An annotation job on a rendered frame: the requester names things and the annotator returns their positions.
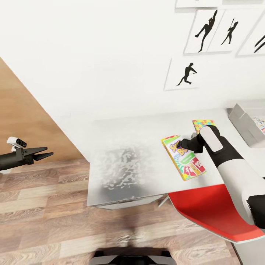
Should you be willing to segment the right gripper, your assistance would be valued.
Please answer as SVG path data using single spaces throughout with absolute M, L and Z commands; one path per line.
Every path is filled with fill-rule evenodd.
M 193 139 L 191 140 L 183 139 L 182 141 L 179 141 L 177 148 L 182 147 L 187 150 L 191 150 L 194 153 L 203 153 L 203 147 L 195 146 L 193 143 Z

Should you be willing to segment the jigsaw puzzle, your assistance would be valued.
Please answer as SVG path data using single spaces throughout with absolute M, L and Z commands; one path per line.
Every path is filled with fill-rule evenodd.
M 204 126 L 215 126 L 215 123 L 213 120 L 193 120 L 193 123 L 195 125 L 196 131 L 199 134 L 199 131 Z

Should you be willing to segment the board game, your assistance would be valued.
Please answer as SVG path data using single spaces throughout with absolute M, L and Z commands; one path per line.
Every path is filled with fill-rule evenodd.
M 203 175 L 204 173 L 206 173 L 206 170 L 198 161 L 198 159 L 194 155 L 194 152 L 182 147 L 177 148 L 179 141 L 182 140 L 183 138 L 181 135 L 173 135 L 161 139 L 161 142 L 171 160 L 173 161 L 183 181 L 187 181 L 189 179 Z
M 258 125 L 258 127 L 265 133 L 265 121 L 261 119 L 259 116 L 253 118 L 254 122 Z

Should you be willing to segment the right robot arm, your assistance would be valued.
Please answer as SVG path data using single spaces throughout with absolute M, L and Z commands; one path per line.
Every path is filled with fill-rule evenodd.
M 230 144 L 216 126 L 204 126 L 191 140 L 179 141 L 194 153 L 206 148 L 218 169 L 240 216 L 250 225 L 258 226 L 265 234 L 265 179 L 263 179 Z

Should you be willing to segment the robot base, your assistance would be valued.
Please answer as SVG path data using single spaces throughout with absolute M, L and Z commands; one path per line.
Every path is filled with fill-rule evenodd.
M 109 255 L 96 251 L 88 265 L 177 265 L 169 251 L 162 251 L 162 256 L 155 255 Z

